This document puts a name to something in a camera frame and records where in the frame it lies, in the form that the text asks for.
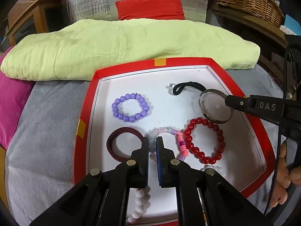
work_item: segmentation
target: red bead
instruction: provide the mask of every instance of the red bead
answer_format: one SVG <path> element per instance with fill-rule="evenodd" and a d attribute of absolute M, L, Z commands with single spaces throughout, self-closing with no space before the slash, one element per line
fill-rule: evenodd
<path fill-rule="evenodd" d="M 216 153 L 218 153 L 218 154 L 222 154 L 223 152 L 224 152 L 224 148 L 221 148 L 221 147 L 217 148 L 217 150 L 216 150 Z"/>
<path fill-rule="evenodd" d="M 219 129 L 219 126 L 217 124 L 213 125 L 213 131 L 217 131 Z"/>
<path fill-rule="evenodd" d="M 195 145 L 192 142 L 186 144 L 187 149 L 192 149 Z"/>
<path fill-rule="evenodd" d="M 216 159 L 215 159 L 215 158 L 211 158 L 211 159 L 210 159 L 210 164 L 213 165 L 213 164 L 215 164 L 215 163 L 216 163 Z"/>
<path fill-rule="evenodd" d="M 208 122 L 208 124 L 207 124 L 207 127 L 208 127 L 208 128 L 210 128 L 210 129 L 211 129 L 211 128 L 213 128 L 213 126 L 214 126 L 214 124 L 213 124 L 211 121 L 210 121 L 210 122 Z"/>
<path fill-rule="evenodd" d="M 196 125 L 197 120 L 196 119 L 191 119 L 189 123 L 192 124 L 192 125 Z"/>
<path fill-rule="evenodd" d="M 205 153 L 203 151 L 198 153 L 198 158 L 203 159 L 205 157 Z"/>
<path fill-rule="evenodd" d="M 223 142 L 224 139 L 225 139 L 224 136 L 218 136 L 218 137 L 217 137 L 217 140 L 218 140 L 219 142 Z"/>
<path fill-rule="evenodd" d="M 185 134 L 186 136 L 189 136 L 189 135 L 191 134 L 191 130 L 185 129 L 184 134 Z"/>
<path fill-rule="evenodd" d="M 204 119 L 202 124 L 203 124 L 204 126 L 207 126 L 207 125 L 208 125 L 208 120 L 207 120 L 207 119 Z"/>
<path fill-rule="evenodd" d="M 187 129 L 193 130 L 195 128 L 195 126 L 193 124 L 188 124 L 187 125 Z"/>
<path fill-rule="evenodd" d="M 202 122 L 203 122 L 203 119 L 201 117 L 198 117 L 197 118 L 197 124 L 202 124 Z"/>
<path fill-rule="evenodd" d="M 219 161 L 222 158 L 221 154 L 216 154 L 214 157 L 217 161 Z"/>
<path fill-rule="evenodd" d="M 210 162 L 210 158 L 209 157 L 204 157 L 204 159 L 203 159 L 203 163 L 204 164 L 208 164 Z"/>
<path fill-rule="evenodd" d="M 219 142 L 219 147 L 225 148 L 225 146 L 226 146 L 225 142 Z"/>
<path fill-rule="evenodd" d="M 197 155 L 200 152 L 200 149 L 198 147 L 192 148 L 192 154 Z"/>
<path fill-rule="evenodd" d="M 186 141 L 186 143 L 190 143 L 192 141 L 192 137 L 190 135 L 186 136 L 185 141 Z"/>
<path fill-rule="evenodd" d="M 223 132 L 223 130 L 220 129 L 220 130 L 216 131 L 216 134 L 218 136 L 222 136 L 224 134 L 224 132 Z"/>

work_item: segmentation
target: magenta pillow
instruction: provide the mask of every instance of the magenta pillow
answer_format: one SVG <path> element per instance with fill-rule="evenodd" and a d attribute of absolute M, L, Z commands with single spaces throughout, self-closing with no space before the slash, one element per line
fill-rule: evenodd
<path fill-rule="evenodd" d="M 12 49 L 0 56 L 0 65 Z M 16 132 L 24 105 L 34 86 L 33 81 L 11 79 L 0 71 L 0 144 L 7 150 Z"/>

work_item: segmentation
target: screw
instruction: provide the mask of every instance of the screw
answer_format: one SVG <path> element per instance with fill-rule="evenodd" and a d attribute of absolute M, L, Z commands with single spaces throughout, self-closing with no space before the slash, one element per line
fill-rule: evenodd
<path fill-rule="evenodd" d="M 133 166 L 133 165 L 136 164 L 136 161 L 134 161 L 134 160 L 128 160 L 128 161 L 126 162 L 126 164 L 127 164 L 128 166 Z"/>
<path fill-rule="evenodd" d="M 212 169 L 212 168 L 207 168 L 206 169 L 206 173 L 208 174 L 208 175 L 214 175 L 215 174 L 215 170 L 214 169 Z"/>
<path fill-rule="evenodd" d="M 170 163 L 171 163 L 171 165 L 175 165 L 175 166 L 177 166 L 177 165 L 179 165 L 179 164 L 180 164 L 180 161 L 179 161 L 179 160 L 177 160 L 177 159 L 172 159 L 172 160 L 170 161 Z"/>
<path fill-rule="evenodd" d="M 100 174 L 100 170 L 97 169 L 97 168 L 94 168 L 94 169 L 92 169 L 92 170 L 90 171 L 90 174 L 91 174 L 92 176 L 97 176 L 98 174 Z"/>

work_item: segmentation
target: gray bedsheet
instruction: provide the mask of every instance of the gray bedsheet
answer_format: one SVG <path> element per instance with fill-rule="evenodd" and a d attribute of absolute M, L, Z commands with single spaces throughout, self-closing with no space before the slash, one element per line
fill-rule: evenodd
<path fill-rule="evenodd" d="M 243 92 L 282 97 L 282 91 L 258 65 L 227 70 Z M 89 82 L 37 82 L 7 150 L 5 184 L 12 215 L 29 223 L 72 187 L 75 133 Z M 263 121 L 274 151 L 277 127 Z M 260 210 L 271 176 L 249 200 Z"/>

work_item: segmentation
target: red border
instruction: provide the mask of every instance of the red border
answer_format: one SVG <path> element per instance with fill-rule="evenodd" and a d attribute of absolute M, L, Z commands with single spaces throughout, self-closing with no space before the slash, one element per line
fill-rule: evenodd
<path fill-rule="evenodd" d="M 80 119 L 85 122 L 86 129 L 84 139 L 76 136 L 75 150 L 74 150 L 74 183 L 79 182 L 86 175 L 86 146 L 87 146 L 87 137 L 88 137 L 88 127 L 91 115 L 91 109 L 93 105 L 94 95 L 97 88 L 99 79 L 104 77 L 119 75 L 123 73 L 130 73 L 134 71 L 148 70 L 148 69 L 157 69 L 173 66 L 194 66 L 194 65 L 208 65 L 225 83 L 233 95 L 244 97 L 244 93 L 235 83 L 235 81 L 225 72 L 222 67 L 220 67 L 213 59 L 211 58 L 167 58 L 166 65 L 164 66 L 155 66 L 154 60 L 144 60 L 137 61 L 132 63 L 119 64 L 104 69 L 99 69 L 95 72 L 92 81 L 89 85 L 84 104 L 82 107 L 82 112 Z M 264 158 L 266 160 L 267 169 L 265 172 L 256 179 L 251 185 L 245 188 L 241 194 L 244 197 L 249 197 L 254 193 L 269 177 L 273 172 L 275 166 L 275 156 L 273 152 L 270 139 L 265 131 L 265 128 L 261 120 L 255 116 L 246 115 L 261 146 Z"/>

